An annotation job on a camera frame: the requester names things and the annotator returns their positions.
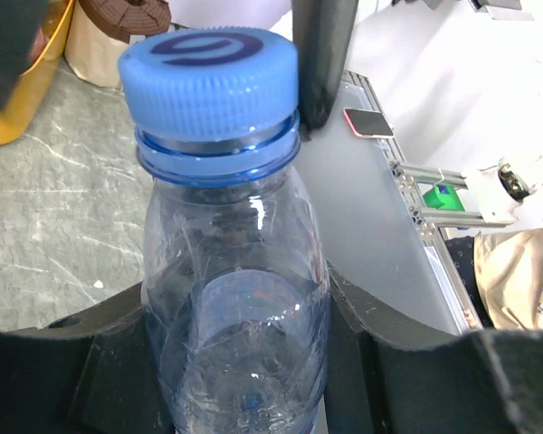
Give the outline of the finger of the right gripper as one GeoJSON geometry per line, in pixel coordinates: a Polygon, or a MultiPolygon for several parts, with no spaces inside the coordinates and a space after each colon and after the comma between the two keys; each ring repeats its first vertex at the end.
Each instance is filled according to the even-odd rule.
{"type": "Polygon", "coordinates": [[[307,130],[323,128],[334,107],[358,0],[293,0],[292,40],[299,55],[299,110],[307,130]]]}
{"type": "Polygon", "coordinates": [[[0,110],[29,65],[48,4],[47,0],[0,0],[0,110]]]}

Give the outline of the clear blue water bottle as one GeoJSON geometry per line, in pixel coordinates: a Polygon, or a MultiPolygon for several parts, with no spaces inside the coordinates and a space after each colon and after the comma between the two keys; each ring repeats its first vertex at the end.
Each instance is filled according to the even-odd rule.
{"type": "Polygon", "coordinates": [[[233,141],[232,169],[152,168],[141,305],[178,433],[312,433],[327,376],[329,273],[293,159],[292,116],[233,141]]]}

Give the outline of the blue bottle cap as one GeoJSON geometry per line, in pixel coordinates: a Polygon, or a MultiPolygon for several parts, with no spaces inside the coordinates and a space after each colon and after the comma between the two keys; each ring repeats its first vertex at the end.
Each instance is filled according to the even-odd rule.
{"type": "Polygon", "coordinates": [[[134,123],[155,137],[211,142],[274,127],[298,106],[298,52],[245,27],[156,35],[119,58],[134,123]]]}

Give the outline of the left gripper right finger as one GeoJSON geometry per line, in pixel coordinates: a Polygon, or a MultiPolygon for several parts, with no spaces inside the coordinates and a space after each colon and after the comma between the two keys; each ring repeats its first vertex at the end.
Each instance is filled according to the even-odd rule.
{"type": "Polygon", "coordinates": [[[330,432],[543,433],[543,332],[453,336],[330,282],[330,432]]]}

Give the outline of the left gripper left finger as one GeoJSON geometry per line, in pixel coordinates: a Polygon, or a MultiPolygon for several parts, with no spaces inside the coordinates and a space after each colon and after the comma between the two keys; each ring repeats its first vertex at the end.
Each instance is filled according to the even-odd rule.
{"type": "Polygon", "coordinates": [[[169,433],[140,286],[0,332],[0,433],[169,433]]]}

